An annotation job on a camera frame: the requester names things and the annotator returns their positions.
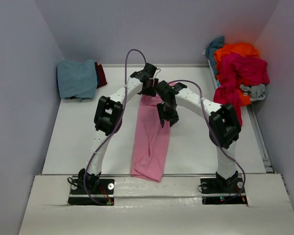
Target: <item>pink garment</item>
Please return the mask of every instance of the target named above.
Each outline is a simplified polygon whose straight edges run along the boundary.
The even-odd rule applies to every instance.
[[[216,89],[214,102],[232,104],[242,126],[242,100],[237,89],[240,88],[242,83],[246,86],[257,86],[260,83],[268,84],[270,80],[267,74],[267,63],[256,57],[243,57],[231,53],[222,58],[220,75],[221,86]]]
[[[170,140],[170,124],[161,128],[157,104],[161,98],[143,95],[137,115],[131,176],[160,181]]]

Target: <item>folded red cloth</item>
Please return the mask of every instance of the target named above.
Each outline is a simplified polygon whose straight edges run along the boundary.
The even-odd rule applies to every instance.
[[[104,74],[102,65],[98,65],[98,63],[95,62],[95,68],[96,68],[97,76],[99,80],[97,88],[107,85],[107,80],[106,80],[106,76]]]
[[[242,100],[237,88],[242,83],[246,86],[257,86],[260,83],[268,84],[270,80],[267,73],[267,63],[256,57],[243,57],[231,53],[222,58],[220,75],[222,84],[216,89],[214,102],[232,104],[242,126]]]

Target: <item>robotic arm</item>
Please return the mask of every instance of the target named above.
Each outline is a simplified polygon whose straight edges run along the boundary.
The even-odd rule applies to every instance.
[[[110,142],[107,136],[111,133],[113,134],[115,129],[115,132],[117,132],[118,128],[120,128],[120,126],[115,127],[119,119],[122,118],[123,107],[134,95],[156,96],[158,94],[161,97],[163,103],[157,104],[157,109],[162,126],[164,126],[165,121],[169,121],[170,126],[178,122],[177,105],[183,106],[204,118],[200,96],[192,92],[183,83],[176,83],[173,86],[170,86],[165,81],[158,83],[158,79],[153,79],[156,69],[154,65],[146,63],[142,71],[135,72],[129,77],[126,85],[126,100],[125,87],[120,88],[109,97],[102,96],[99,99],[94,119],[96,136],[93,141],[92,153],[100,145],[102,146],[96,152],[96,156],[92,161],[87,162],[87,165],[89,164],[87,172],[85,167],[78,174],[79,181],[83,181],[84,174],[86,174],[86,187],[89,191],[94,191],[99,184],[102,161]],[[217,135],[224,151],[232,158],[235,158],[234,150],[241,127],[233,106],[230,104],[220,105],[205,98],[203,98],[203,104],[205,114],[209,118],[209,125]],[[235,163],[228,159],[218,147],[217,153],[218,169],[216,176],[219,179],[220,187],[226,188],[238,177],[238,172]]]

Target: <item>pink sleeve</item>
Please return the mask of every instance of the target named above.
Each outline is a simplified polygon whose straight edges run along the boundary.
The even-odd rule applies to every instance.
[[[143,95],[137,115],[131,175],[161,181],[170,140],[170,124],[161,128],[157,103],[159,96]]]

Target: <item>gray cloth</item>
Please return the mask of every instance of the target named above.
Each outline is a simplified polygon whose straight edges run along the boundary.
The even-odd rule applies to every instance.
[[[247,92],[249,94],[251,101],[263,100],[264,98],[266,98],[267,90],[264,84],[259,84],[258,86],[251,87],[241,84],[240,88],[243,92]]]
[[[223,46],[224,46],[224,36],[220,36],[220,37],[217,37],[215,40],[213,40],[205,50],[204,55],[209,60],[211,68],[215,76],[219,74],[219,71],[216,68],[217,63],[215,61],[214,54],[216,50],[222,48]]]

